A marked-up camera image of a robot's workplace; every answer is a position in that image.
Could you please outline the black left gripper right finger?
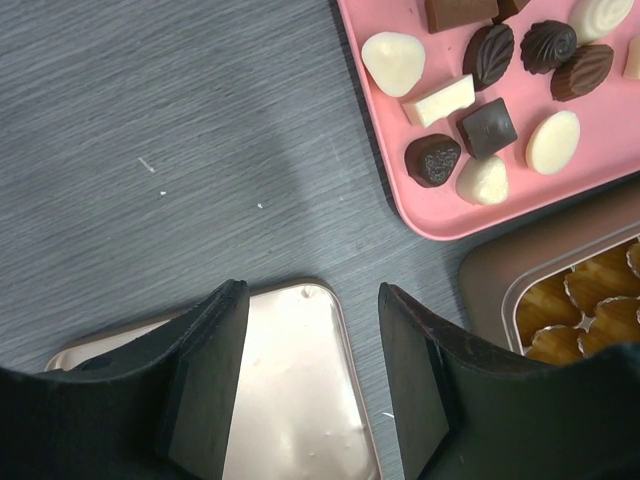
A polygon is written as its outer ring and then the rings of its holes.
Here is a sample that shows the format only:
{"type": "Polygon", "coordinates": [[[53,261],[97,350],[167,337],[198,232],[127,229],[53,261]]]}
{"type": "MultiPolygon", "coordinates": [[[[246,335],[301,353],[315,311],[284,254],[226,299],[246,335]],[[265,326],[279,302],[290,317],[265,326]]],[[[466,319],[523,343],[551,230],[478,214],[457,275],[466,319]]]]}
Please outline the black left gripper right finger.
{"type": "Polygon", "coordinates": [[[408,479],[635,479],[639,348],[556,367],[379,289],[379,324],[408,479]]]}

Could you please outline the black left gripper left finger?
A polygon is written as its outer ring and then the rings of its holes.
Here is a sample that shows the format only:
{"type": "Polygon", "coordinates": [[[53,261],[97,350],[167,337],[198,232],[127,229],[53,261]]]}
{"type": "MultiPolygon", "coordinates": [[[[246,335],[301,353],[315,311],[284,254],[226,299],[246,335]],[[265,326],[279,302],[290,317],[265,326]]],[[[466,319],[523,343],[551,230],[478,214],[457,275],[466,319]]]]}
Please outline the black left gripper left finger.
{"type": "Polygon", "coordinates": [[[219,479],[248,323],[229,280],[71,370],[1,372],[5,479],[219,479]]]}

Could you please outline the gold chocolate box with tray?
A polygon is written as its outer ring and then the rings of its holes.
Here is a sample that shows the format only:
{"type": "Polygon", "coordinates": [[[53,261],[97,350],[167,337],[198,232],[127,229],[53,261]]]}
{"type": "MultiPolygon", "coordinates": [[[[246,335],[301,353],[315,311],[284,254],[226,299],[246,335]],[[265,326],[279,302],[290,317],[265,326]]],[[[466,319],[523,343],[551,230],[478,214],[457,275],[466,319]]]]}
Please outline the gold chocolate box with tray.
{"type": "Polygon", "coordinates": [[[639,341],[639,204],[596,201],[473,250],[459,282],[472,329],[563,365],[639,341]]]}

